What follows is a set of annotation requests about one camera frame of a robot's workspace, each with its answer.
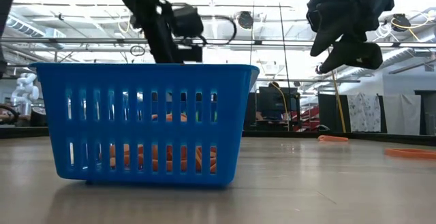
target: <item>blue plastic basket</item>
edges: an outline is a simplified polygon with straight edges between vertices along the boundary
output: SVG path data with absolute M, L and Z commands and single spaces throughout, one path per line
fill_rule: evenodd
M 37 68 L 42 85 L 60 177 L 195 185 L 227 185 L 234 179 L 247 98 L 258 68 L 75 63 L 32 67 Z M 167 114 L 173 114 L 172 121 L 166 120 Z M 185 114 L 187 120 L 177 114 Z M 126 144 L 129 167 L 124 163 Z M 115 167 L 110 165 L 112 145 Z M 143 165 L 138 146 L 144 149 Z M 154 146 L 157 169 L 152 164 Z M 171 170 L 167 146 L 172 149 Z M 182 147 L 187 150 L 184 170 Z M 200 171 L 197 147 L 202 148 Z M 213 173 L 212 148 L 216 150 Z

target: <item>table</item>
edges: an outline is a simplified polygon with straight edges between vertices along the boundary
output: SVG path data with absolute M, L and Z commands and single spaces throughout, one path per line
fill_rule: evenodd
M 227 189 L 85 185 L 55 172 L 48 138 L 0 140 L 0 223 L 434 223 L 436 162 L 351 141 L 243 138 Z

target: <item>yellow pole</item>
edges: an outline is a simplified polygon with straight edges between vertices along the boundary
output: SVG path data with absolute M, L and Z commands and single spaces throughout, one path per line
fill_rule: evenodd
M 341 97 L 339 96 L 338 85 L 336 83 L 336 78 L 334 78 L 334 72 L 333 71 L 332 71 L 332 78 L 333 78 L 333 84 L 334 84 L 334 92 L 336 93 L 336 101 L 338 102 L 338 105 L 339 105 L 339 114 L 341 115 L 342 131 L 344 133 L 346 133 L 347 130 L 345 129 L 345 121 L 343 120 Z

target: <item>white robot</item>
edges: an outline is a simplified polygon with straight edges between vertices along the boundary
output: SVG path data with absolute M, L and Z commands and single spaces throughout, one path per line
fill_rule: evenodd
M 16 81 L 17 85 L 12 93 L 11 102 L 20 115 L 30 115 L 32 101 L 40 97 L 40 90 L 33 85 L 35 79 L 35 74 L 21 74 Z

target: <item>ceiling pipe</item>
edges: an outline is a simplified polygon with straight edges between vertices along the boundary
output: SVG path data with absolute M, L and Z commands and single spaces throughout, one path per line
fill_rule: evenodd
M 3 52 L 3 57 L 7 63 L 15 64 L 15 65 L 29 65 L 31 63 L 36 62 L 32 57 L 24 57 L 19 54 L 13 54 L 10 52 Z
M 39 55 L 37 55 L 37 54 L 33 54 L 32 52 L 29 52 L 29 51 L 27 51 L 27 50 L 23 50 L 22 48 L 19 48 L 19 47 L 13 46 L 13 45 L 11 45 L 11 44 L 4 44 L 4 43 L 2 43 L 1 45 L 2 45 L 3 47 L 5 47 L 5 48 L 10 49 L 10 50 L 13 50 L 13 51 L 19 52 L 19 53 L 21 53 L 21 54 L 25 54 L 25 55 L 27 55 L 28 57 L 33 57 L 34 59 L 36 59 L 36 60 L 38 60 L 38 61 L 51 62 L 50 60 L 45 59 L 44 57 L 41 57 L 41 56 L 39 56 Z

